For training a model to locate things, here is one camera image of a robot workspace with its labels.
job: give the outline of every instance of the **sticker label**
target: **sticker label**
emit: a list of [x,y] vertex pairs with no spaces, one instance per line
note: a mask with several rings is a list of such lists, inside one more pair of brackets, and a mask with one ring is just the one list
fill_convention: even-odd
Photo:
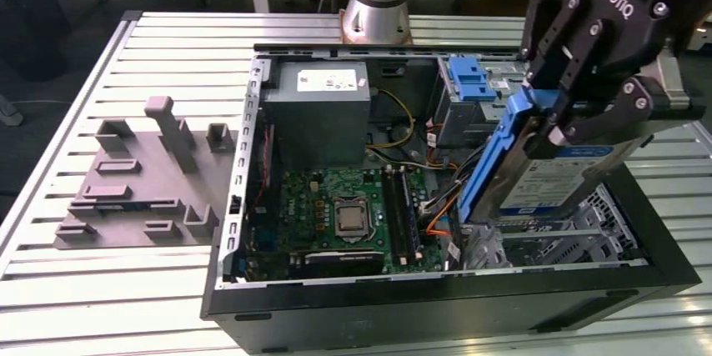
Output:
[[437,146],[437,135],[426,133],[426,146],[434,148]]
[[446,245],[446,252],[453,257],[454,260],[460,261],[460,248],[457,248],[457,245],[454,245],[453,242]]
[[356,91],[356,70],[301,70],[297,74],[298,92]]
[[509,84],[506,83],[506,79],[498,79],[489,81],[489,86],[492,88],[509,88]]
[[509,216],[542,214],[562,205],[582,184],[584,172],[613,152],[609,146],[564,148],[554,159],[533,160],[501,203]]

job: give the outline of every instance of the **slotted metal surface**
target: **slotted metal surface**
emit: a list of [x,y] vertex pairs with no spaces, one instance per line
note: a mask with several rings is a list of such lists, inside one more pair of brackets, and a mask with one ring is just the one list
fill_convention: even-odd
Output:
[[[412,17],[422,44],[517,46],[516,18]],[[2,354],[238,354],[198,318],[208,247],[57,251],[54,229],[90,166],[101,118],[126,117],[157,130],[142,101],[170,95],[193,129],[236,127],[254,43],[336,43],[333,16],[145,13],[124,22],[1,228]],[[712,159],[698,127],[677,128],[630,158],[650,197],[704,283],[674,298],[622,310],[577,333],[413,343],[338,354],[465,352],[712,353]]]

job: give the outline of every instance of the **screw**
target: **screw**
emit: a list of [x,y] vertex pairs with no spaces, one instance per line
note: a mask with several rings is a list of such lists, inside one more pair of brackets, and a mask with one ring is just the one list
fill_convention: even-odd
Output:
[[657,2],[653,6],[653,14],[656,17],[665,17],[669,13],[669,7],[665,3]]
[[634,107],[642,110],[648,106],[648,100],[645,98],[637,98],[634,100]]

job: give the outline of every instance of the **floor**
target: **floor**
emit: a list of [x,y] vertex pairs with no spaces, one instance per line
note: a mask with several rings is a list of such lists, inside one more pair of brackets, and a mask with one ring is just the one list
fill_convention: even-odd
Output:
[[[14,196],[40,159],[46,143],[61,122],[66,108],[84,84],[97,57],[110,37],[124,10],[157,12],[250,12],[252,0],[58,0],[72,26],[60,47],[66,58],[65,74],[44,83],[25,82],[13,70],[0,63],[0,91],[24,115],[18,127],[0,124],[0,222],[10,209]],[[344,7],[346,0],[338,0]],[[310,13],[316,0],[270,0],[274,13]],[[452,14],[458,4],[452,0],[412,0],[412,14]],[[712,58],[685,56],[682,72],[694,85],[712,91]],[[702,120],[712,128],[712,113]]]

